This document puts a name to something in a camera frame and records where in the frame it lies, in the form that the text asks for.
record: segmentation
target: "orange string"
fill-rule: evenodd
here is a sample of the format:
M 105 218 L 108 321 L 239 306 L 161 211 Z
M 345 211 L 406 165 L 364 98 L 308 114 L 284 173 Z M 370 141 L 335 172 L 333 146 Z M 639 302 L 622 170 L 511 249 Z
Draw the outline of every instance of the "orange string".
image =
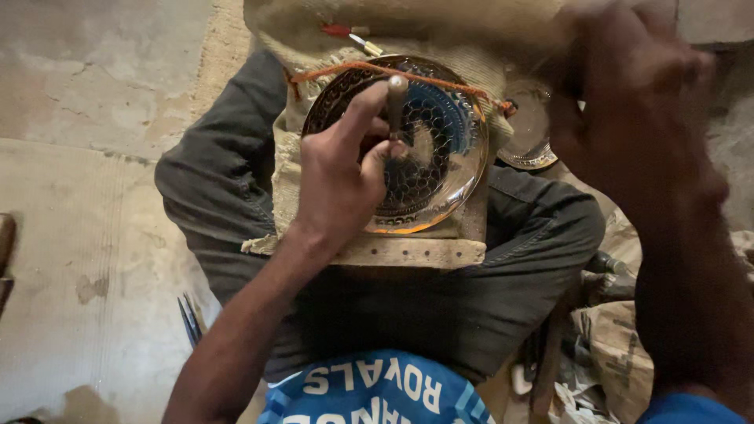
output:
M 515 105 L 513 105 L 512 102 L 508 102 L 508 101 L 501 102 L 499 100 L 493 100 L 492 97 L 489 95 L 489 93 L 482 90 L 481 88 L 471 87 L 470 85 L 465 85 L 465 84 L 456 84 L 455 82 L 445 81 L 444 79 L 429 78 L 426 76 L 409 74 L 408 72 L 399 71 L 398 69 L 385 68 L 383 66 L 377 66 L 369 62 L 363 62 L 361 60 L 356 60 L 354 62 L 340 63 L 338 65 L 332 65 L 332 66 L 328 66 L 327 68 L 316 69 L 314 71 L 302 72 L 292 77 L 289 77 L 288 81 L 291 84 L 294 84 L 294 88 L 296 89 L 296 92 L 298 92 L 298 88 L 296 87 L 296 84 L 298 84 L 299 82 L 312 81 L 321 76 L 336 74 L 338 72 L 345 71 L 346 69 L 364 69 L 366 71 L 382 72 L 387 75 L 402 75 L 409 80 L 423 81 L 429 84 L 434 84 L 438 87 L 448 88 L 450 90 L 463 91 L 464 93 L 473 94 L 489 102 L 498 110 L 498 112 L 505 115 L 506 118 L 509 118 L 513 116 L 513 114 L 516 113 L 516 107 Z

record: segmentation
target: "blurred hand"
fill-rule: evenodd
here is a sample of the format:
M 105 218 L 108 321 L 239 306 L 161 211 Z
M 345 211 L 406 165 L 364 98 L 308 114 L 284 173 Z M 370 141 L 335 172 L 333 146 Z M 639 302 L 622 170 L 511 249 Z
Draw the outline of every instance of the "blurred hand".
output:
M 299 212 L 291 227 L 329 255 L 372 218 L 385 198 L 385 160 L 406 148 L 385 140 L 388 125 L 377 115 L 387 95 L 387 83 L 375 83 L 354 97 L 332 127 L 301 142 Z M 379 143 L 373 146 L 375 137 Z
M 587 106 L 582 113 L 575 99 L 553 95 L 553 151 L 639 230 L 684 207 L 719 207 L 727 185 L 704 144 L 713 58 L 618 2 L 569 17 L 586 51 Z

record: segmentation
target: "metal bowl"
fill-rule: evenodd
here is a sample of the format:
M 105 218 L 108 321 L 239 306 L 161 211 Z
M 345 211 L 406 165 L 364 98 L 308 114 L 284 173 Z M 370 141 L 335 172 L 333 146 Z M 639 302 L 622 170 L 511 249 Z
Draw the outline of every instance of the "metal bowl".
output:
M 508 119 L 513 137 L 498 150 L 498 157 L 512 167 L 543 170 L 558 161 L 550 148 L 550 117 L 547 104 L 550 88 L 533 78 L 508 85 L 505 97 L 518 105 L 518 112 Z
M 370 60 L 378 66 L 464 84 L 453 71 L 430 60 L 403 55 Z M 388 76 L 349 69 L 330 82 L 306 116 L 302 136 L 337 122 L 351 100 Z M 475 96 L 411 81 L 401 121 L 407 155 L 385 165 L 387 195 L 368 232 L 407 234 L 445 219 L 474 190 L 484 171 L 488 139 Z

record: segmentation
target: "dark gray pants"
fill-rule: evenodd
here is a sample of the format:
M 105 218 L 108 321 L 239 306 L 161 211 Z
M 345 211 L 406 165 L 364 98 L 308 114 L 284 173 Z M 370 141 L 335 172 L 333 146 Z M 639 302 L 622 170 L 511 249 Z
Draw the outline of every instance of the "dark gray pants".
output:
M 215 104 L 157 165 L 165 212 L 184 232 L 221 303 L 265 265 L 241 243 L 274 232 L 267 182 L 272 122 L 285 106 L 280 64 L 253 54 Z M 479 383 L 577 284 L 605 222 L 591 195 L 492 167 L 484 263 L 427 278 L 354 279 L 330 266 L 296 298 L 278 331 L 265 379 L 348 352 L 402 349 Z

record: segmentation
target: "concrete floor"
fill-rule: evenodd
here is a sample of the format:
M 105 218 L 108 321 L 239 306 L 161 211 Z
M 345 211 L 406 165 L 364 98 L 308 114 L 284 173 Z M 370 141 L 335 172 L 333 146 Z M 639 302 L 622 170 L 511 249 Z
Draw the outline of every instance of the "concrete floor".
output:
M 201 82 L 205 29 L 222 13 L 241 18 L 217 0 L 0 5 L 0 137 L 12 139 L 0 140 L 0 210 L 22 218 L 0 320 L 0 422 L 159 420 L 190 353 L 174 297 L 191 292 L 208 321 L 218 306 L 162 212 L 152 160 L 245 57 L 218 27 L 231 38 L 205 41 L 220 56 L 206 61 L 233 60 Z M 735 229 L 754 228 L 752 53 L 733 56 L 711 129 Z
M 189 124 L 210 9 L 210 0 L 4 0 L 0 136 L 159 158 Z

